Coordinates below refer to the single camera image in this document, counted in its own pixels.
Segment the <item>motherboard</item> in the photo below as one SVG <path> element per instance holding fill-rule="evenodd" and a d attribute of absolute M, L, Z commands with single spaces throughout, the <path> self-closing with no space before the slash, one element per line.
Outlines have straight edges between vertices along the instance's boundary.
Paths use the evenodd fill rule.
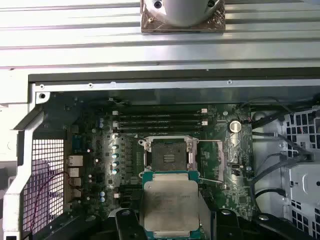
<path fill-rule="evenodd" d="M 248 119 L 249 110 L 235 104 L 86 107 L 70 129 L 70 211 L 102 219 L 119 207 L 138 212 L 143 173 L 198 171 L 199 188 L 217 208 L 250 220 Z"/>

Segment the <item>black cable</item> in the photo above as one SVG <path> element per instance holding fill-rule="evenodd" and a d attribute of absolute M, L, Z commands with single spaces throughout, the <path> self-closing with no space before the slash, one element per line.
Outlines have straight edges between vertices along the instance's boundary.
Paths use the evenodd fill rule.
<path fill-rule="evenodd" d="M 272 173 L 273 171 L 279 169 L 279 168 L 282 168 L 286 165 L 289 165 L 289 164 L 295 164 L 299 161 L 302 161 L 305 159 L 305 156 L 297 156 L 297 157 L 294 157 L 294 158 L 289 158 L 285 161 L 281 161 L 273 166 L 270 166 L 268 167 L 267 169 L 265 169 L 263 172 L 261 172 L 260 174 L 258 174 L 255 178 L 253 178 L 250 182 L 250 197 L 252 199 L 252 202 L 257 210 L 257 212 L 261 213 L 261 210 L 258 206 L 258 203 L 257 203 L 257 200 L 255 198 L 255 184 L 260 181 L 262 178 L 264 178 L 266 175 Z"/>
<path fill-rule="evenodd" d="M 273 97 L 273 96 L 263 96 L 263 97 L 257 97 L 257 98 L 253 98 L 253 99 L 250 99 L 249 101 L 246 101 L 245 103 L 243 103 L 242 105 L 240 105 L 240 108 L 243 108 L 245 105 L 251 103 L 251 102 L 254 102 L 254 101 L 257 101 L 257 100 L 264 100 L 264 99 L 271 99 L 271 100 L 274 100 L 277 102 L 277 104 L 281 107 L 283 107 L 288 113 L 291 113 L 293 114 L 294 112 L 289 108 L 287 107 L 286 105 L 284 105 L 282 102 L 279 101 L 279 99 Z"/>
<path fill-rule="evenodd" d="M 303 111 L 306 111 L 309 109 L 310 109 L 310 106 L 300 106 L 297 108 L 292 108 L 291 110 L 294 111 L 295 113 L 298 113 L 298 112 L 303 112 Z M 256 121 L 253 121 L 251 123 L 252 129 L 257 129 L 257 128 L 263 127 L 263 126 L 273 122 L 274 120 L 284 118 L 284 116 L 289 113 L 290 112 L 288 112 L 288 111 L 277 111 L 269 116 L 263 117 L 263 118 L 256 120 Z"/>
<path fill-rule="evenodd" d="M 289 144 L 292 149 L 297 150 L 300 154 L 302 155 L 310 155 L 311 153 L 308 152 L 307 150 L 305 150 L 303 147 L 298 146 L 297 144 L 295 144 L 293 141 L 287 139 L 285 136 L 282 136 L 280 134 L 275 135 L 274 133 L 267 133 L 267 132 L 256 132 L 253 131 L 252 135 L 254 136 L 261 136 L 261 137 L 274 137 L 274 138 L 279 138 L 283 141 L 285 141 L 287 144 Z"/>
<path fill-rule="evenodd" d="M 280 196 L 283 196 L 284 198 L 286 197 L 286 191 L 282 188 L 270 188 L 270 189 L 261 190 L 257 192 L 254 197 L 257 199 L 259 196 L 266 193 L 277 193 Z"/>
<path fill-rule="evenodd" d="M 256 173 L 259 173 L 260 170 L 261 170 L 261 168 L 262 168 L 262 166 L 265 164 L 265 162 L 266 162 L 269 158 L 271 158 L 271 157 L 281 157 L 281 156 L 285 156 L 285 155 L 283 155 L 282 153 L 279 152 L 279 153 L 273 153 L 273 154 L 270 154 L 270 155 L 266 156 L 266 158 L 263 160 L 263 162 L 260 164 L 260 166 L 257 167 L 257 169 L 255 170 L 255 172 L 256 172 Z"/>

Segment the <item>silver metal frame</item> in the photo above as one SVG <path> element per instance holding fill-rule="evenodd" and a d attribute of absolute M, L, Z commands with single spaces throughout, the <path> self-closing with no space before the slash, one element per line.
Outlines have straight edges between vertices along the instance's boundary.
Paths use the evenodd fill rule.
<path fill-rule="evenodd" d="M 24 157 L 23 165 L 17 167 L 17 175 L 3 198 L 3 238 L 22 237 L 21 229 L 21 192 L 28 182 L 32 172 L 32 144 L 33 133 L 44 120 L 41 112 L 24 130 Z"/>
<path fill-rule="evenodd" d="M 0 123 L 12 121 L 10 112 L 22 120 L 35 106 L 41 93 L 100 90 L 190 90 L 216 89 L 216 99 L 230 96 L 228 101 L 245 101 L 263 94 L 264 89 L 301 88 L 282 92 L 310 97 L 320 88 L 318 79 L 217 80 L 173 82 L 112 83 L 70 82 L 57 84 L 47 77 L 46 83 L 29 86 L 31 74 L 57 73 L 119 73 L 158 70 L 215 70 L 257 68 L 319 67 L 320 6 L 304 2 L 285 1 L 251 4 L 227 2 L 224 34 L 141 34 L 139 0 L 34 0 L 5 1 L 0 7 Z M 237 95 L 238 89 L 256 87 L 257 92 Z M 222 90 L 234 90 L 224 93 Z M 35 127 L 42 120 L 33 122 Z M 32 125 L 26 128 L 25 144 L 32 141 Z M 31 145 L 25 147 L 26 169 L 31 167 Z M 15 154 L 8 154 L 15 161 Z M 5 197 L 3 228 L 5 236 L 17 236 L 18 202 L 30 171 L 18 170 Z"/>

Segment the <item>screw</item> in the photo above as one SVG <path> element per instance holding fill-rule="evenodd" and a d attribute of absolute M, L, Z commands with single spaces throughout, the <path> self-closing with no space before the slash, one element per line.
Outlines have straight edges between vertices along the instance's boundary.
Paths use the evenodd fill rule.
<path fill-rule="evenodd" d="M 230 215 L 230 214 L 231 214 L 231 212 L 230 212 L 229 210 L 226 210 L 226 209 L 223 209 L 223 210 L 221 211 L 221 213 L 222 213 L 223 215 Z"/>
<path fill-rule="evenodd" d="M 259 219 L 261 221 L 268 221 L 269 220 L 269 218 L 266 215 L 259 215 Z"/>
<path fill-rule="evenodd" d="M 128 216 L 130 215 L 130 211 L 129 210 L 126 210 L 124 211 L 123 213 L 121 213 L 122 216 Z"/>

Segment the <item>cpu socket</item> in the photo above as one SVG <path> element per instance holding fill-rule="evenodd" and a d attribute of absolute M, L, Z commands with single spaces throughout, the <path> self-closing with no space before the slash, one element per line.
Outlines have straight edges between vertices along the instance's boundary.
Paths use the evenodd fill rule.
<path fill-rule="evenodd" d="M 144 166 L 152 171 L 197 171 L 198 139 L 187 136 L 148 136 L 139 140 L 144 147 Z"/>

